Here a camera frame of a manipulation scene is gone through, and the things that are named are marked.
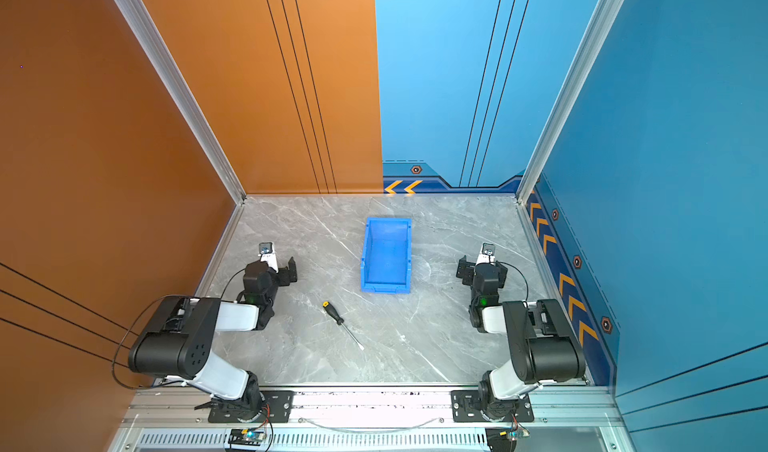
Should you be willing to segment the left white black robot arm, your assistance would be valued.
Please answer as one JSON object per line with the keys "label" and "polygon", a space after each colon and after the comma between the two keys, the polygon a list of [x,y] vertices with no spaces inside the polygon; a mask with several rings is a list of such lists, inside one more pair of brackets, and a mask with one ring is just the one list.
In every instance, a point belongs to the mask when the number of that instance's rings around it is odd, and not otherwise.
{"label": "left white black robot arm", "polygon": [[244,290],[234,301],[187,296],[163,298],[131,347],[129,369],[169,379],[202,391],[209,399],[209,420],[265,421],[268,399],[255,373],[238,368],[213,352],[217,332],[255,332],[274,317],[277,291],[298,281],[293,258],[283,267],[259,260],[244,269]]}

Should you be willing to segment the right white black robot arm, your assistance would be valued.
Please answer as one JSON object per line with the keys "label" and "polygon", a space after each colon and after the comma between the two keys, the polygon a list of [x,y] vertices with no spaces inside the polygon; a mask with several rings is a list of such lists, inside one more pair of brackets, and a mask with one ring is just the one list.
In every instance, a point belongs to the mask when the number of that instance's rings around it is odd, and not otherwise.
{"label": "right white black robot arm", "polygon": [[531,392],[546,383],[581,379],[587,369],[583,348],[559,301],[500,299],[499,291],[512,268],[483,255],[476,263],[461,258],[456,271],[456,277],[470,288],[472,327],[502,335],[508,344],[509,359],[483,375],[467,410],[488,421],[531,421],[532,415],[523,410]]}

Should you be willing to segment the black yellow handled screwdriver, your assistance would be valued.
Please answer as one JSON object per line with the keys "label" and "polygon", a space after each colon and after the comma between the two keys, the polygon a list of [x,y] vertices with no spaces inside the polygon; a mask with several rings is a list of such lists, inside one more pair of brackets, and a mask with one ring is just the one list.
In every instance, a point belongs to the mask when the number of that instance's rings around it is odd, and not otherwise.
{"label": "black yellow handled screwdriver", "polygon": [[340,327],[341,327],[341,328],[342,328],[342,329],[343,329],[343,330],[344,330],[344,331],[345,331],[345,332],[346,332],[346,333],[347,333],[347,334],[350,336],[350,338],[351,338],[351,339],[352,339],[352,340],[355,342],[355,344],[357,345],[357,347],[358,347],[358,348],[359,348],[361,351],[364,351],[364,350],[365,350],[365,347],[364,347],[364,346],[363,346],[363,344],[362,344],[362,343],[361,343],[361,342],[358,340],[358,338],[357,338],[357,337],[356,337],[356,336],[353,334],[353,332],[352,332],[352,331],[351,331],[351,330],[350,330],[350,329],[347,327],[347,325],[345,324],[345,320],[344,320],[344,319],[343,319],[343,317],[340,315],[340,313],[337,311],[337,309],[336,309],[336,308],[335,308],[335,307],[334,307],[334,306],[333,306],[333,305],[332,305],[332,304],[331,304],[329,301],[325,301],[325,302],[322,304],[322,307],[323,307],[323,310],[325,311],[325,313],[326,313],[326,314],[327,314],[327,315],[328,315],[328,316],[329,316],[329,317],[330,317],[330,318],[331,318],[331,319],[332,319],[332,320],[333,320],[333,321],[334,321],[334,322],[335,322],[335,323],[336,323],[338,326],[340,326]]}

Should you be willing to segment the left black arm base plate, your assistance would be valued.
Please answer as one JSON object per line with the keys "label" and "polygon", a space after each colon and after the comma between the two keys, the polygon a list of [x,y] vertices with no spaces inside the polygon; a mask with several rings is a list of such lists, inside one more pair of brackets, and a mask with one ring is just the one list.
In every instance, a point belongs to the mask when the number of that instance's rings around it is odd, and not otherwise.
{"label": "left black arm base plate", "polygon": [[295,393],[291,390],[261,390],[253,398],[238,400],[212,399],[197,406],[209,410],[208,422],[214,424],[243,423],[259,425],[284,424],[289,421]]}

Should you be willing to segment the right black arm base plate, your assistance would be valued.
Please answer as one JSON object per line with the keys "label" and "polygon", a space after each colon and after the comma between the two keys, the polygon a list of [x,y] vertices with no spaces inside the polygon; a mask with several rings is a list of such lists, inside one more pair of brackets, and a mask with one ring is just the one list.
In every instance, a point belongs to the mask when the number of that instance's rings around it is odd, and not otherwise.
{"label": "right black arm base plate", "polygon": [[450,392],[453,421],[532,423],[535,421],[529,397],[498,400],[481,397],[478,390],[453,390]]}

